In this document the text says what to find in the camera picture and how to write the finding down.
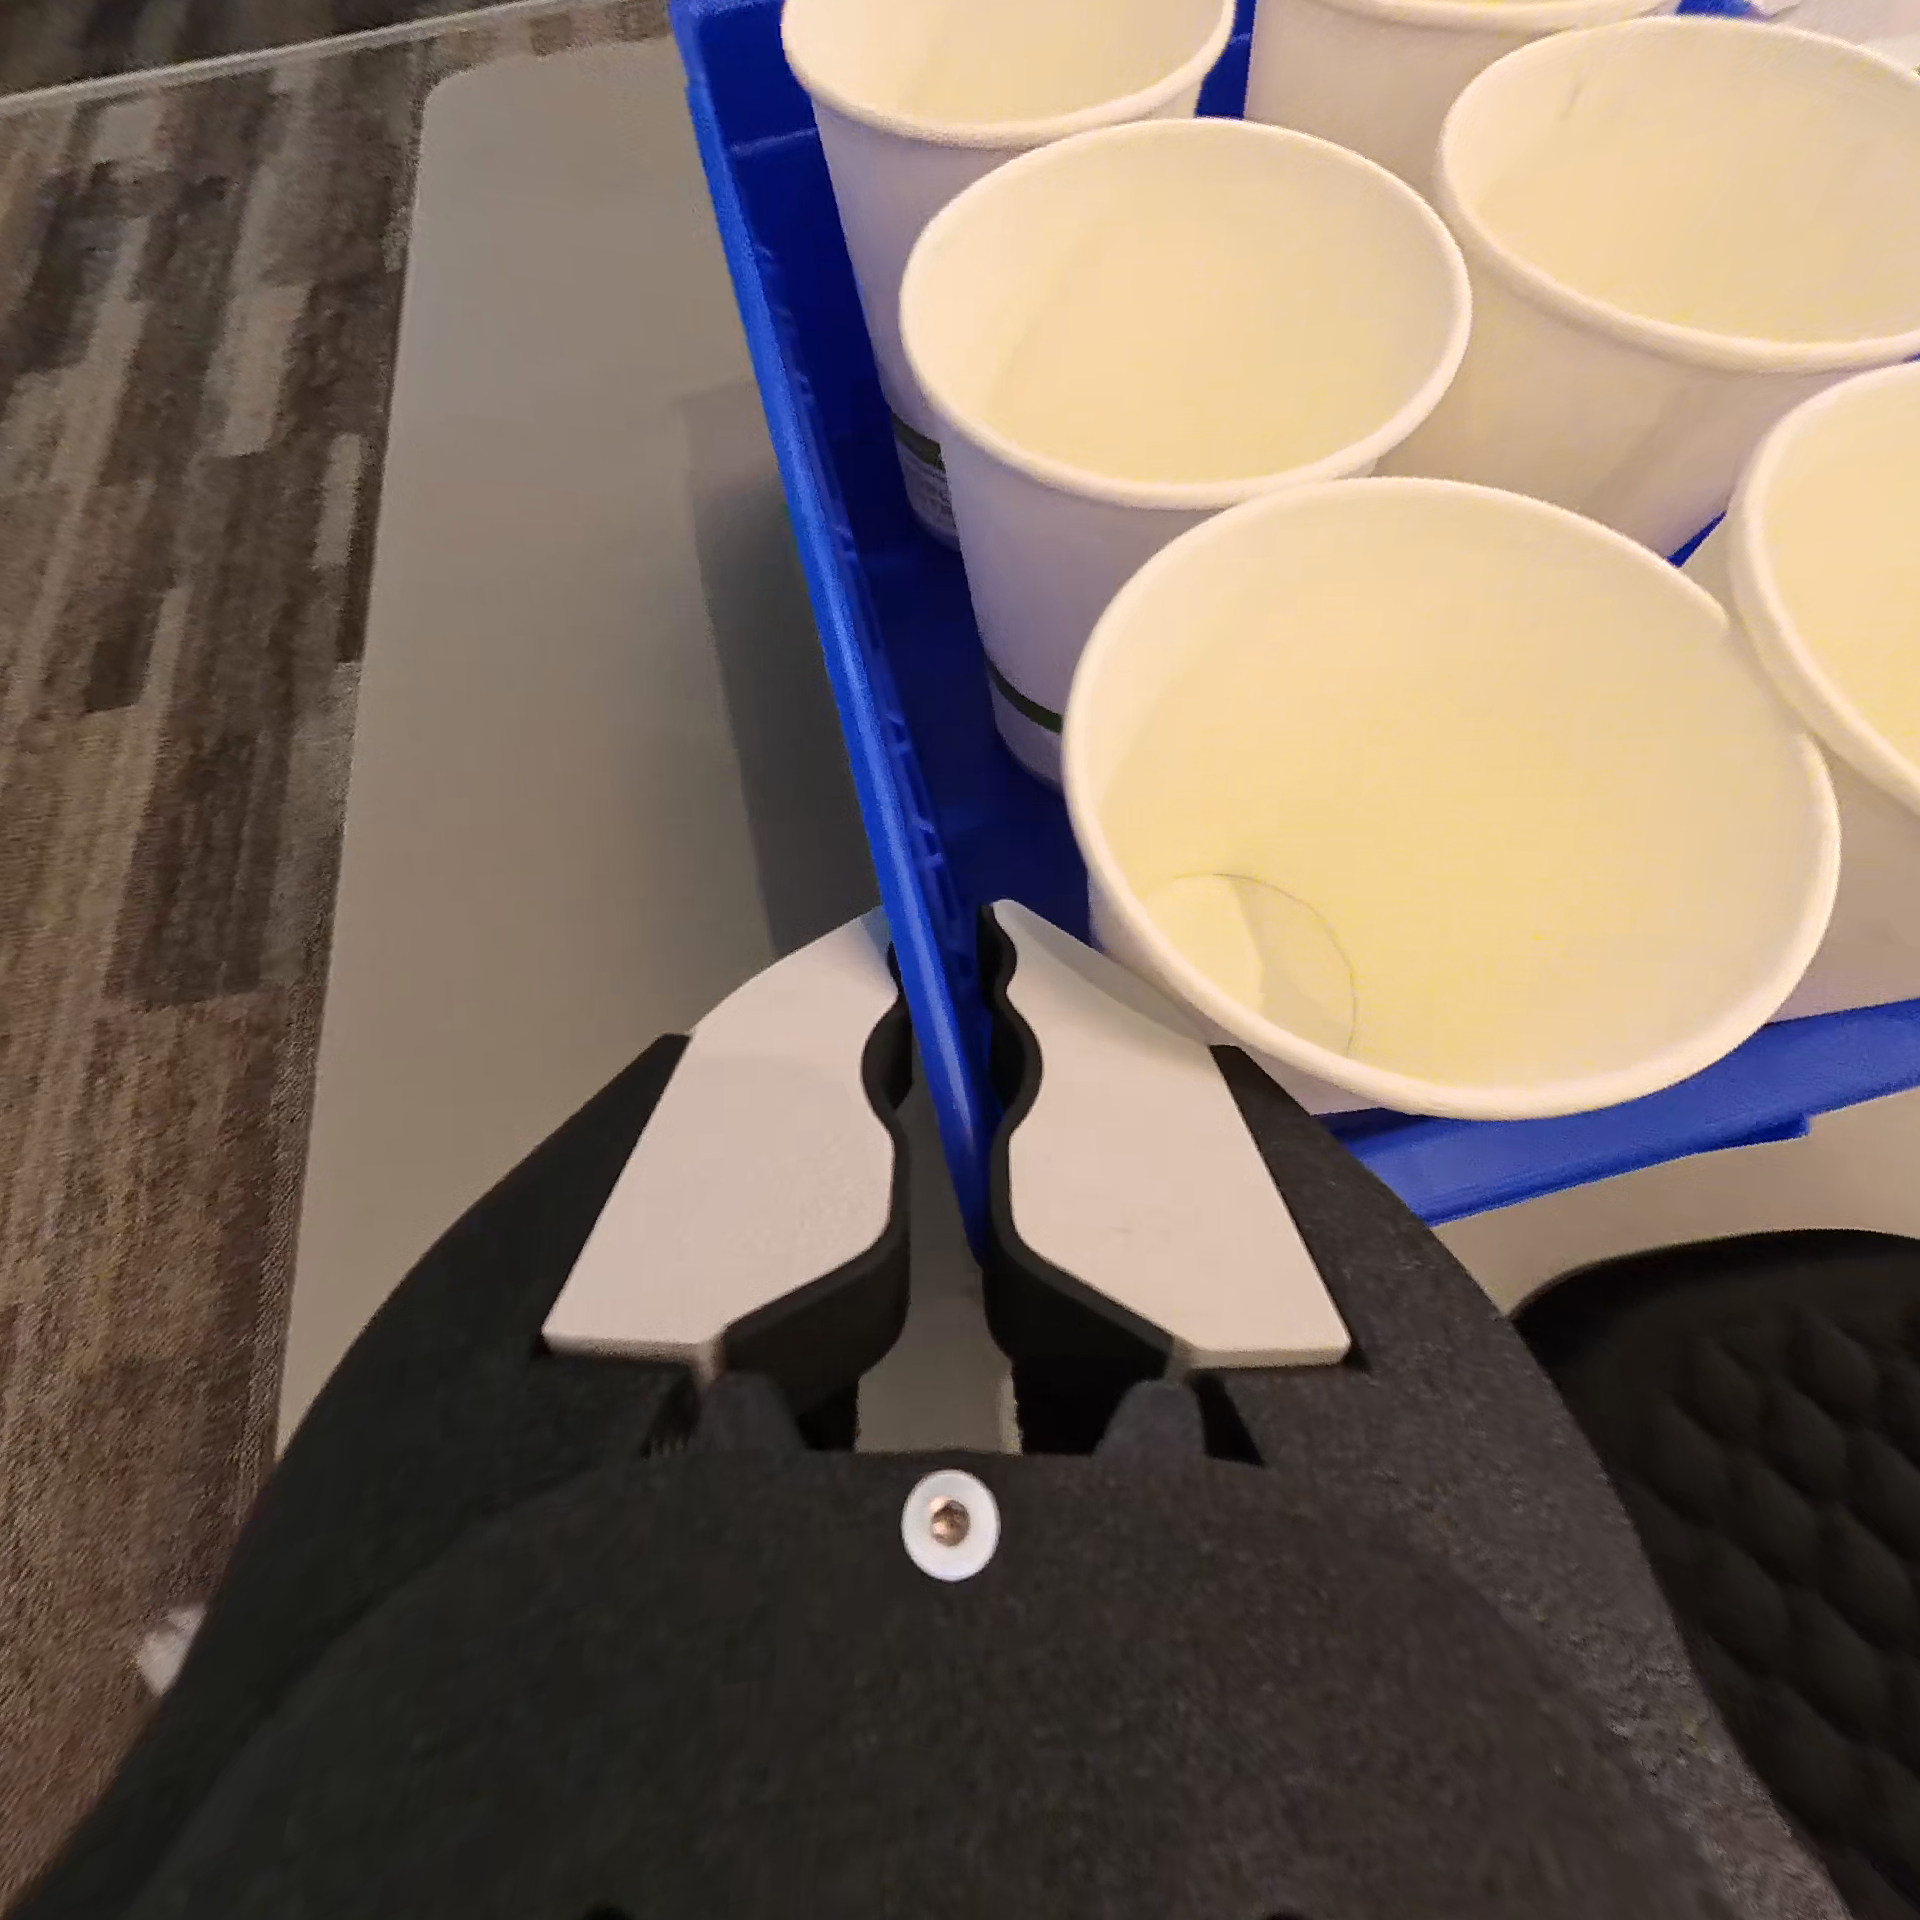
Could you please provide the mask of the white paper cup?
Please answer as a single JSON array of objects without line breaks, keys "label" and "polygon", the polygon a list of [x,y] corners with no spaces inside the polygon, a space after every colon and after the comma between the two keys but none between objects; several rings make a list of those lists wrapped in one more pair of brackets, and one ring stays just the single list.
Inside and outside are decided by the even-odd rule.
[{"label": "white paper cup", "polygon": [[1749,456],[1692,572],[1837,783],[1828,935],[1784,1015],[1917,994],[1917,367],[1820,390]]},{"label": "white paper cup", "polygon": [[1914,70],[1664,16],[1500,58],[1435,206],[1473,324],[1379,477],[1548,500],[1673,555],[1797,405],[1917,350]]},{"label": "white paper cup", "polygon": [[1071,136],[932,217],[899,344],[1008,754],[1056,790],[1070,684],[1122,585],[1210,515],[1373,473],[1451,388],[1472,318],[1420,192],[1244,119]]},{"label": "white paper cup", "polygon": [[1466,483],[1176,538],[1091,628],[1061,772],[1096,947],[1332,1108],[1664,1092],[1780,1014],[1837,902],[1828,772],[1717,601]]},{"label": "white paper cup", "polygon": [[827,164],[906,505],[955,551],[938,429],[899,344],[909,251],[1006,161],[1193,116],[1235,3],[785,3],[779,29]]},{"label": "white paper cup", "polygon": [[1244,119],[1312,133],[1425,192],[1466,85],[1551,34],[1670,16],[1673,3],[1259,3]]}]

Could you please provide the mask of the blue plastic bin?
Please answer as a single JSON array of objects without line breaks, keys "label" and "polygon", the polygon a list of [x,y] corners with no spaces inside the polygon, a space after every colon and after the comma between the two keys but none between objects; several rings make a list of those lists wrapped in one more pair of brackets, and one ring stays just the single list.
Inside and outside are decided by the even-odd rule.
[{"label": "blue plastic bin", "polygon": [[[1001,1100],[976,917],[1019,901],[1085,938],[1060,795],[1002,749],[962,559],[906,505],[875,352],[773,3],[671,5],[810,613],[848,747],[928,1103],[968,1242],[986,1247]],[[1780,1020],[1676,1090],[1473,1125],[1361,1110],[1330,1135],[1429,1225],[1644,1167],[1787,1141],[1917,1083],[1914,1004]]]}]

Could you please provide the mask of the black textured pad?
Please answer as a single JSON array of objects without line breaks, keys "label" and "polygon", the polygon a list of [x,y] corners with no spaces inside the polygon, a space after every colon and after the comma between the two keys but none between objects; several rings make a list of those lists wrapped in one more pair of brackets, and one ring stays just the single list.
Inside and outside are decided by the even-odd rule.
[{"label": "black textured pad", "polygon": [[1787,1231],[1548,1283],[1516,1332],[1745,1761],[1851,1916],[1917,1916],[1917,1242]]}]

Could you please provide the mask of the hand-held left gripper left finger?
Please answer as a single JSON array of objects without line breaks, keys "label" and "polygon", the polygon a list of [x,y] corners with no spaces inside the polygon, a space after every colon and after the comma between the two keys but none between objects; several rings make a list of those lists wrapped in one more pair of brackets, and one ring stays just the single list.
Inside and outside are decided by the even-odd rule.
[{"label": "hand-held left gripper left finger", "polygon": [[848,1448],[909,1299],[899,1121],[913,1064],[885,917],[856,917],[695,1023],[539,1336],[568,1359],[772,1380]]}]

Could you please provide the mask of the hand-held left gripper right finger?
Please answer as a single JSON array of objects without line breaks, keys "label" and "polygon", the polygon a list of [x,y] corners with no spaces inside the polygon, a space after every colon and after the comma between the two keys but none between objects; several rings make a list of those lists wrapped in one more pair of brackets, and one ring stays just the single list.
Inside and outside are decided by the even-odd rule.
[{"label": "hand-held left gripper right finger", "polygon": [[986,1322],[1027,1455],[1087,1455],[1141,1384],[1337,1369],[1353,1333],[1203,1026],[1013,901],[976,925]]}]

